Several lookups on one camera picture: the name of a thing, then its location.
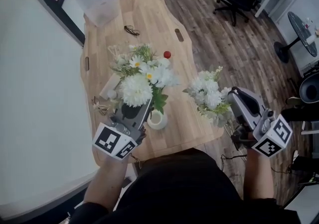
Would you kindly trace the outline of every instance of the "chair base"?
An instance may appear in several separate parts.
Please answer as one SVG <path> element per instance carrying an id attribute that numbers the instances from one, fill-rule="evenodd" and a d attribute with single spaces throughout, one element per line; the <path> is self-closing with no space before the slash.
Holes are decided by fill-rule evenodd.
<path id="1" fill-rule="evenodd" d="M 220 2 L 223 2 L 225 3 L 227 6 L 224 6 L 224 7 L 221 7 L 221 8 L 216 8 L 214 11 L 213 11 L 213 14 L 216 14 L 217 11 L 222 11 L 222 10 L 230 10 L 232 12 L 232 15 L 233 15 L 233 26 L 236 26 L 236 13 L 238 13 L 239 15 L 243 16 L 245 18 L 245 22 L 248 23 L 249 22 L 249 18 L 241 11 L 239 10 L 238 7 L 234 6 L 233 4 L 225 1 L 225 0 L 217 0 L 217 3 L 220 3 Z"/>

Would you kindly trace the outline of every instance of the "red berry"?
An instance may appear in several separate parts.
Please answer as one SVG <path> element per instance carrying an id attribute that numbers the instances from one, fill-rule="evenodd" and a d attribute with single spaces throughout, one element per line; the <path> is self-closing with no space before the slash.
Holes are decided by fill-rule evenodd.
<path id="1" fill-rule="evenodd" d="M 164 52 L 164 58 L 169 59 L 170 56 L 171 56 L 170 51 L 165 51 L 165 52 Z"/>

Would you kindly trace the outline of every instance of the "black shirt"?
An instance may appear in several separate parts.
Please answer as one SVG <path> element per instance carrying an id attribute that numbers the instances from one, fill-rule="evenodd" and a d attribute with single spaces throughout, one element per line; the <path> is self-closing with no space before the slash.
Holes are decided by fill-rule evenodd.
<path id="1" fill-rule="evenodd" d="M 132 222 L 300 223 L 274 199 L 241 200 L 216 162 L 195 149 L 147 161 L 114 212 L 85 203 L 70 224 Z"/>

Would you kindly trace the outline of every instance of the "artificial flower bouquet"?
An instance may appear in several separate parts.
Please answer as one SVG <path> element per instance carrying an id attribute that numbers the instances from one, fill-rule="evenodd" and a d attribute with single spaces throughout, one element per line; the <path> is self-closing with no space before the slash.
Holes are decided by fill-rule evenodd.
<path id="1" fill-rule="evenodd" d="M 158 57 L 147 44 L 130 45 L 130 52 L 119 54 L 116 46 L 109 51 L 115 56 L 112 69 L 121 77 L 120 97 L 130 107 L 139 107 L 152 99 L 152 107 L 163 113 L 167 95 L 165 86 L 178 85 L 178 78 L 170 68 L 170 61 Z"/>
<path id="2" fill-rule="evenodd" d="M 214 125 L 223 127 L 233 115 L 227 101 L 230 88 L 219 90 L 218 80 L 222 67 L 216 71 L 201 71 L 183 92 L 194 98 L 199 113 L 207 117 Z"/>

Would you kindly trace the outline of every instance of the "black tabletop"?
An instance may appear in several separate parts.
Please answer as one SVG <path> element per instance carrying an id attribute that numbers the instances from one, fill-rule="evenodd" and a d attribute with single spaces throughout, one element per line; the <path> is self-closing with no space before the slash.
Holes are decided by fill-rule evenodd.
<path id="1" fill-rule="evenodd" d="M 317 48 L 316 44 L 313 42 L 312 44 L 307 44 L 307 38 L 311 36 L 309 29 L 306 29 L 303 21 L 295 15 L 293 12 L 288 12 L 288 18 L 290 20 L 291 25 L 293 26 L 297 36 L 300 38 L 300 41 L 303 43 L 305 48 L 309 51 L 309 53 L 317 57 Z"/>

